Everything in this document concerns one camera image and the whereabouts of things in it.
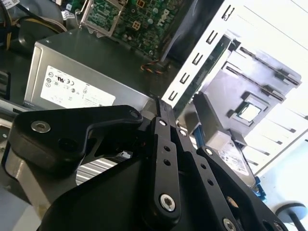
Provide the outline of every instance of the green circuit board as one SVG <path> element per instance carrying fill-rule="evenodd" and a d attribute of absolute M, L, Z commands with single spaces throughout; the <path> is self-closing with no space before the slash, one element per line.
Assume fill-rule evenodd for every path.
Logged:
<path fill-rule="evenodd" d="M 127 0 L 112 37 L 140 50 L 153 59 L 182 5 L 183 0 Z M 107 31 L 119 14 L 108 0 L 95 0 L 88 21 Z"/>

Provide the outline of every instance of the wire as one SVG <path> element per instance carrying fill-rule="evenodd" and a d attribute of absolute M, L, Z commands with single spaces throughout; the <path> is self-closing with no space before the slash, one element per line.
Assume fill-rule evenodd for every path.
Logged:
<path fill-rule="evenodd" d="M 50 26 L 50 25 L 48 25 L 48 24 L 46 24 L 46 23 L 44 23 L 44 22 L 41 22 L 41 21 L 39 21 L 39 20 L 36 20 L 36 19 L 34 19 L 34 18 L 28 18 L 28 19 L 25 19 L 24 21 L 29 21 L 29 22 L 33 22 L 33 23 L 38 23 L 38 24 L 41 24 L 41 25 L 43 25 L 43 26 L 48 27 L 49 29 L 51 29 L 52 31 L 54 31 L 54 32 L 56 32 L 56 33 L 58 33 L 58 34 L 61 33 L 60 31 L 56 30 L 56 29 L 53 28 L 52 26 Z"/>
<path fill-rule="evenodd" d="M 60 24 L 59 22 L 57 22 L 57 21 L 55 21 L 55 20 L 53 20 L 53 19 L 47 19 L 46 20 L 46 18 L 43 18 L 43 17 L 39 17 L 39 16 L 37 16 L 36 14 L 34 14 L 34 13 L 32 13 L 31 11 L 29 11 L 27 8 L 25 8 L 23 5 L 21 5 L 20 3 L 19 4 L 17 4 L 16 5 L 16 7 L 19 9 L 19 10 L 21 10 L 21 11 L 23 11 L 23 12 L 25 12 L 27 15 L 29 15 L 30 16 L 30 18 L 32 18 L 32 19 L 35 19 L 35 20 L 37 20 L 37 21 L 40 21 L 40 22 L 42 22 L 42 23 L 44 23 L 44 24 L 46 24 L 46 25 L 49 25 L 49 28 L 51 29 L 51 27 L 53 27 L 53 26 L 57 26 L 58 28 L 60 28 L 62 31 L 67 31 L 67 29 L 62 25 L 62 24 Z M 53 31 L 56 31 L 57 33 L 60 33 L 59 32 L 59 30 L 57 30 L 57 29 L 52 29 Z"/>
<path fill-rule="evenodd" d="M 152 70 L 152 69 L 149 68 L 149 66 L 155 65 L 155 64 L 158 63 L 158 62 L 159 62 L 159 60 L 155 60 L 155 61 L 149 62 L 149 63 L 147 63 L 147 64 L 142 65 L 142 66 L 140 67 L 140 69 L 141 69 L 142 71 L 147 71 L 147 72 L 156 73 L 156 74 L 161 75 L 161 74 L 163 74 L 164 72 L 162 72 L 162 71 L 157 71 L 157 70 Z"/>
<path fill-rule="evenodd" d="M 10 47 L 10 41 L 11 41 L 11 27 L 12 27 L 12 19 L 7 11 L 7 9 L 5 8 L 3 2 L 0 0 L 0 7 L 1 7 L 1 11 L 4 15 L 4 27 L 6 29 L 6 50 L 9 49 Z"/>
<path fill-rule="evenodd" d="M 61 23 L 59 23 L 58 21 L 53 20 L 51 18 L 44 18 L 44 17 L 41 17 L 41 18 L 44 19 L 47 22 L 58 25 L 63 31 L 65 31 L 65 32 L 67 31 L 66 27 L 64 25 L 62 25 Z"/>

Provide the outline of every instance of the hard drive label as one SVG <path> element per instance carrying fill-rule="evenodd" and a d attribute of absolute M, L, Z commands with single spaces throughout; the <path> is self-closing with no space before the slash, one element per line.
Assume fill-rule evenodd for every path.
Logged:
<path fill-rule="evenodd" d="M 243 157 L 234 146 L 227 144 L 218 154 L 233 171 L 249 176 Z"/>

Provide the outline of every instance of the power supply label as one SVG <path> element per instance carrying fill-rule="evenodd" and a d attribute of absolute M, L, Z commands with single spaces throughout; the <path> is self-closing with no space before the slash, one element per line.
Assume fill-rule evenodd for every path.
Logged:
<path fill-rule="evenodd" d="M 116 99 L 52 66 L 47 67 L 40 96 L 64 108 L 111 106 Z"/>

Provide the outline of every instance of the white metal panel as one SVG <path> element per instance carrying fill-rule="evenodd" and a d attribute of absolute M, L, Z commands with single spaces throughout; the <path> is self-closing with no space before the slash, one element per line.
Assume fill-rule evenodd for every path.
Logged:
<path fill-rule="evenodd" d="M 229 28 L 252 44 L 298 72 L 303 82 L 291 90 L 277 106 L 245 138 L 243 153 L 254 173 L 273 166 L 273 159 L 282 154 L 308 129 L 308 21 L 306 0 L 247 0 L 238 9 Z"/>
<path fill-rule="evenodd" d="M 214 16 L 206 31 L 197 42 L 192 53 L 189 55 L 181 70 L 174 78 L 162 99 L 172 107 L 179 101 L 193 78 L 197 75 L 208 56 L 211 54 L 221 37 L 227 30 L 227 26 L 233 15 L 236 14 L 237 7 L 241 0 L 225 0 L 218 12 Z M 229 11 L 230 17 L 225 20 L 223 15 Z"/>

